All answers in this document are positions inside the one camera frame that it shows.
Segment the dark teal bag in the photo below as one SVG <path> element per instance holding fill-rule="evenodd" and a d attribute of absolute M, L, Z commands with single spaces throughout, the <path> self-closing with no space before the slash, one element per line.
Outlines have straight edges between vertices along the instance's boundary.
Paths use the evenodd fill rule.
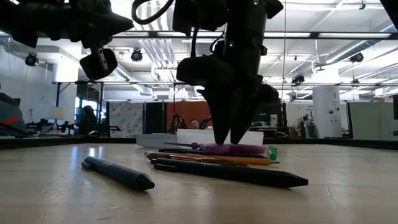
<path fill-rule="evenodd" d="M 0 92 L 0 136 L 25 138 L 28 136 L 22 111 L 21 100 Z"/>

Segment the white shade table lamp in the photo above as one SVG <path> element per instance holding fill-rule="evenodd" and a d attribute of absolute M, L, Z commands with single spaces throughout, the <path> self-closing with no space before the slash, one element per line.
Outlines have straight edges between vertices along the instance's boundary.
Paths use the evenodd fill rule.
<path fill-rule="evenodd" d="M 62 107 L 51 107 L 47 116 L 48 120 L 53 121 L 52 129 L 54 133 L 58 133 L 58 121 L 64 121 L 65 115 Z"/>

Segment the black overhead frame bar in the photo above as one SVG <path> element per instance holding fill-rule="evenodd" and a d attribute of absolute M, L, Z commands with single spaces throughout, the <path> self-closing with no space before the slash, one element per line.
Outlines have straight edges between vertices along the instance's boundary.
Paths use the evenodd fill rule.
<path fill-rule="evenodd" d="M 191 39 L 173 31 L 126 31 L 114 39 Z M 398 40 L 398 32 L 265 32 L 265 39 Z"/>

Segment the orange pen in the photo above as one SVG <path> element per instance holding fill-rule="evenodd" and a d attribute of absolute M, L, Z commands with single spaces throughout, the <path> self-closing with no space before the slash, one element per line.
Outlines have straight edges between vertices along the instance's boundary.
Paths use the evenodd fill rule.
<path fill-rule="evenodd" d="M 203 155 L 193 155 L 189 154 L 184 156 L 183 154 L 171 154 L 171 158 L 173 159 L 188 159 L 192 161 L 201 161 L 201 162 L 235 162 L 238 164 L 245 165 L 259 165 L 259 166 L 268 166 L 273 164 L 279 164 L 278 161 L 273 161 L 266 157 L 233 157 L 233 156 L 203 156 Z"/>

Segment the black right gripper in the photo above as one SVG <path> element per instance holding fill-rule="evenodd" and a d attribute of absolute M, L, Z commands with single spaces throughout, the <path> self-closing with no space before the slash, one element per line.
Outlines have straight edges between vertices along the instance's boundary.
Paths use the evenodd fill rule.
<path fill-rule="evenodd" d="M 177 67 L 177 79 L 202 86 L 213 123 L 215 143 L 238 144 L 251 126 L 258 107 L 279 103 L 278 91 L 263 83 L 259 59 L 267 49 L 258 43 L 233 45 L 219 41 L 212 54 L 188 57 Z"/>

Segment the white cylindrical column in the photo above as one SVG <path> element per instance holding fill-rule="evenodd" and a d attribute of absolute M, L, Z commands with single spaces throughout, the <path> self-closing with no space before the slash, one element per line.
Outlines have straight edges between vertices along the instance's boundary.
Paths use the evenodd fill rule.
<path fill-rule="evenodd" d="M 339 88 L 337 86 L 314 87 L 313 107 L 319 138 L 342 137 Z"/>

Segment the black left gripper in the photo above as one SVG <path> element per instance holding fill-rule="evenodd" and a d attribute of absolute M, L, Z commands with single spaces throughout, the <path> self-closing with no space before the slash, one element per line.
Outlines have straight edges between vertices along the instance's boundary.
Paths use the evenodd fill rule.
<path fill-rule="evenodd" d="M 110 12 L 110 0 L 0 0 L 0 31 L 32 48 L 40 37 L 81 41 L 92 50 L 80 65 L 89 79 L 99 80 L 118 66 L 114 52 L 100 47 L 134 27 L 132 20 Z"/>

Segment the patterned white partition panel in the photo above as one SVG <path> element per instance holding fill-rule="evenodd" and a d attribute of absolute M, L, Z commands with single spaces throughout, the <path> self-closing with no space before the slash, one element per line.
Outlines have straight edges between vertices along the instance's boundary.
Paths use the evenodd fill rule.
<path fill-rule="evenodd" d="M 109 124 L 120 129 L 111 131 L 112 138 L 133 138 L 143 133 L 143 103 L 111 102 L 109 108 Z"/>

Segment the black table frame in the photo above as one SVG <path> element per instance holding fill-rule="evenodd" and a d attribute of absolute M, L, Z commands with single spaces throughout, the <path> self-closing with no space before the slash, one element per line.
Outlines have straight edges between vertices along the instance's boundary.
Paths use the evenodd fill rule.
<path fill-rule="evenodd" d="M 24 147 L 60 146 L 68 144 L 135 144 L 135 138 L 17 138 L 0 139 L 0 150 Z M 360 139 L 264 139 L 264 144 L 324 144 L 335 146 L 365 147 L 398 151 L 398 141 Z"/>

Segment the orange partition wall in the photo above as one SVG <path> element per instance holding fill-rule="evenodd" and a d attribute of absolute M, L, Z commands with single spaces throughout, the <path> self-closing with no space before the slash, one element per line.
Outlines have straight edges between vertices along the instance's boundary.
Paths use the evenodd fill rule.
<path fill-rule="evenodd" d="M 167 129 L 169 129 L 172 124 L 172 115 L 174 113 L 184 119 L 189 129 L 192 128 L 191 120 L 196 119 L 198 122 L 202 122 L 211 115 L 206 101 L 176 101 L 175 103 L 167 102 L 165 105 L 167 107 Z"/>

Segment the clear plastic supply box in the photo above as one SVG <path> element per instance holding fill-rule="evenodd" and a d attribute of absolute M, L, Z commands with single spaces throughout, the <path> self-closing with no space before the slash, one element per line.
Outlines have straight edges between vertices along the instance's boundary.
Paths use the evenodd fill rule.
<path fill-rule="evenodd" d="M 179 129 L 177 131 L 177 142 L 190 144 L 190 143 L 215 143 L 215 137 L 212 129 Z M 261 146 L 263 142 L 263 133 L 255 131 L 247 131 L 240 144 L 249 144 Z"/>

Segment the pale green partition wall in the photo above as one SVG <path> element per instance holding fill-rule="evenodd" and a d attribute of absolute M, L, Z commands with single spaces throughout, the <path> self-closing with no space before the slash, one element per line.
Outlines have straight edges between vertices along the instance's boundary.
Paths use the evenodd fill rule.
<path fill-rule="evenodd" d="M 398 119 L 390 101 L 348 103 L 349 128 L 353 139 L 398 141 Z"/>

